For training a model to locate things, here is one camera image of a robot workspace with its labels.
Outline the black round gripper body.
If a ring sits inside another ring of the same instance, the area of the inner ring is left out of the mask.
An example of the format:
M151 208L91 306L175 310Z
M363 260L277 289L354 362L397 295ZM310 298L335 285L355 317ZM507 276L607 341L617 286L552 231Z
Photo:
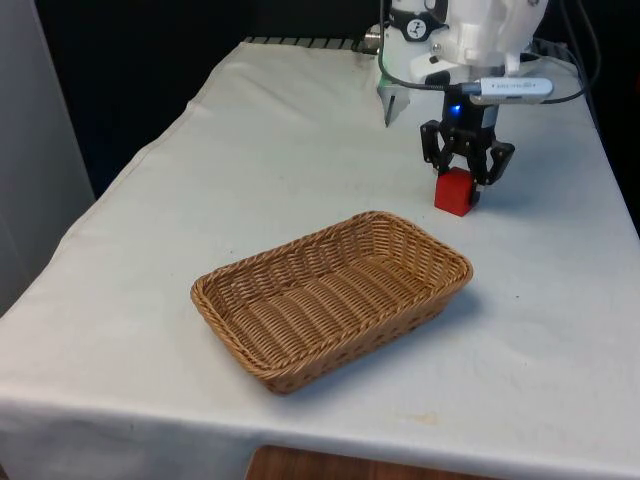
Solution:
M495 129L498 105L477 105L469 96L449 91L444 94L442 124L445 129L481 132Z

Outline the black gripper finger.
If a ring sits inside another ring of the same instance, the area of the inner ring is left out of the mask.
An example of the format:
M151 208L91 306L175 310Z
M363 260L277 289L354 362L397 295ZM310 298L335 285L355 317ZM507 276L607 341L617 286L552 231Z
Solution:
M472 177L470 204L475 206L481 191L502 177L515 153L515 146L499 141L494 130L465 131L464 153Z
M446 174L455 154L456 129L444 122L430 120L420 127L423 159L438 174Z

